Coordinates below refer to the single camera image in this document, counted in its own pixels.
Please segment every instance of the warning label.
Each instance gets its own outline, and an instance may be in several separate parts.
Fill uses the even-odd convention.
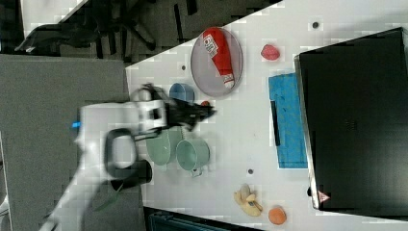
[[[319,201],[320,203],[323,203],[324,201],[330,199],[330,196],[324,194],[323,192],[318,191],[319,193]]]
[[[204,38],[204,46],[211,58],[217,54],[218,46],[211,35]]]

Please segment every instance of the ketchup bottle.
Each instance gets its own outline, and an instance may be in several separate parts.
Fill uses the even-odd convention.
[[[219,28],[211,27],[204,31],[203,41],[220,77],[224,80],[225,87],[231,89],[235,85],[235,80],[231,67],[231,55],[224,34]]]

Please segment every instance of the green mug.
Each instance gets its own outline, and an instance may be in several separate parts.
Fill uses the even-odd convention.
[[[210,148],[200,139],[185,139],[176,147],[176,159],[180,167],[190,171],[192,177],[202,175],[202,167],[210,161]]]

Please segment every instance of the table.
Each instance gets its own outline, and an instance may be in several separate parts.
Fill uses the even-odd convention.
[[[89,0],[20,0],[24,37],[38,26],[68,19]]]
[[[199,124],[195,134],[210,145],[211,160],[198,178],[191,178],[176,163],[167,171],[153,166],[150,184],[142,186],[144,206],[216,219],[263,230],[405,230],[406,223],[378,218],[316,211],[306,191],[306,169],[278,169],[268,77],[294,72],[293,57],[300,52],[355,39],[398,26],[408,28],[408,2],[374,0],[285,0],[253,13],[224,28],[239,40],[243,52],[242,82],[230,95],[214,99],[198,90],[191,77],[191,40],[126,68],[129,91],[151,82],[169,90],[173,83],[193,86],[197,102],[208,100],[218,113]],[[313,29],[317,21],[319,27]],[[281,51],[277,62],[263,60],[267,43]],[[144,143],[142,157],[150,160]],[[247,170],[254,170],[252,175]],[[242,183],[256,191],[265,211],[247,216],[233,199]],[[268,221],[268,210],[280,205],[288,220],[281,226]]]

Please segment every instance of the red object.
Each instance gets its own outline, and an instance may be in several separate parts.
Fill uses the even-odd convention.
[[[267,60],[274,61],[280,56],[279,50],[272,45],[265,45],[261,52],[262,57]]]
[[[208,102],[208,101],[203,101],[203,102],[201,103],[201,106],[210,106],[210,102]]]
[[[219,28],[211,27],[204,31],[203,41],[220,77],[224,80],[225,87],[232,88],[235,81],[231,66],[231,55],[224,34]]]

